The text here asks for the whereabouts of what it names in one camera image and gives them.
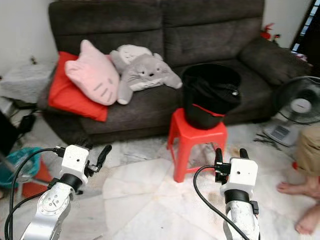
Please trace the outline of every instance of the white plush toy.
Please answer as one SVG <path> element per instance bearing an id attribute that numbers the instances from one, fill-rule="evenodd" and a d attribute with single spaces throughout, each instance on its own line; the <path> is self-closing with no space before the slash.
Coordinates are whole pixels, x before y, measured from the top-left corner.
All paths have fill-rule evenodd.
<path id="1" fill-rule="evenodd" d="M 133 60 L 145 54 L 152 56 L 152 52 L 148 48 L 130 44 L 122 45 L 118 47 L 117 50 L 110 52 L 111 60 L 119 74 L 122 74 Z M 158 59 L 162 59 L 157 53 L 154 53 L 153 55 Z"/>

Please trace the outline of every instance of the sofa backrest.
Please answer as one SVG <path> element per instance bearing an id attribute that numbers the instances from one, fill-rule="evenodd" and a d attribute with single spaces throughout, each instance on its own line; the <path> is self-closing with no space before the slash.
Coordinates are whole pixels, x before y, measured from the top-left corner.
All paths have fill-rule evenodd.
<path id="1" fill-rule="evenodd" d="M 91 41 L 108 54 L 149 48 L 171 67 L 232 59 L 260 34 L 264 0 L 58 1 L 49 6 L 58 51 Z"/>
<path id="2" fill-rule="evenodd" d="M 172 67 L 232 59 L 260 34 L 264 0 L 162 0 Z"/>
<path id="3" fill-rule="evenodd" d="M 162 11 L 138 1 L 58 1 L 49 5 L 58 51 L 78 55 L 80 42 L 91 41 L 108 54 L 132 44 L 164 54 Z"/>

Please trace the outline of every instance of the sofa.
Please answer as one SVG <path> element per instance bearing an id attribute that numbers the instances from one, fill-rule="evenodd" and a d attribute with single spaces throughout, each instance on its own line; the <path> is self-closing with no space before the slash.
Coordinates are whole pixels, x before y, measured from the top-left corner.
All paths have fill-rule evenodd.
<path id="1" fill-rule="evenodd" d="M 56 1 L 48 8 L 58 51 L 78 55 L 88 39 L 105 54 L 124 44 L 147 47 L 180 76 L 201 63 L 233 68 L 241 76 L 242 99 L 225 116 L 227 125 L 274 115 L 273 92 L 311 70 L 260 37 L 263 12 L 263 0 Z M 172 113 L 182 106 L 182 90 L 162 85 L 135 92 L 128 105 L 109 106 L 106 122 L 98 122 L 48 106 L 50 85 L 37 105 L 68 144 L 167 134 Z"/>

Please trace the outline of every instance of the sofa armrest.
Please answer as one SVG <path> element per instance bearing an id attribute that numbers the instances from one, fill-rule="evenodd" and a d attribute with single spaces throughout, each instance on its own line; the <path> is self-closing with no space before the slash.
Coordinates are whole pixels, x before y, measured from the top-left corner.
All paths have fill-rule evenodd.
<path id="1" fill-rule="evenodd" d="M 311 65 L 262 37 L 250 42 L 239 59 L 260 74 L 269 84 L 281 85 L 292 78 L 307 76 Z"/>

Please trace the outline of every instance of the gray totoro plush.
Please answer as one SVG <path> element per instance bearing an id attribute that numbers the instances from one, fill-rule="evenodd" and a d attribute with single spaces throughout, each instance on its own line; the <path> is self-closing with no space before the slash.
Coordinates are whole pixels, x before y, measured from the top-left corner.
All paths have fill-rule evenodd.
<path id="1" fill-rule="evenodd" d="M 135 91 L 157 87 L 162 84 L 178 89 L 182 81 L 162 58 L 148 54 L 141 55 L 124 70 L 118 89 L 118 103 L 126 105 Z"/>

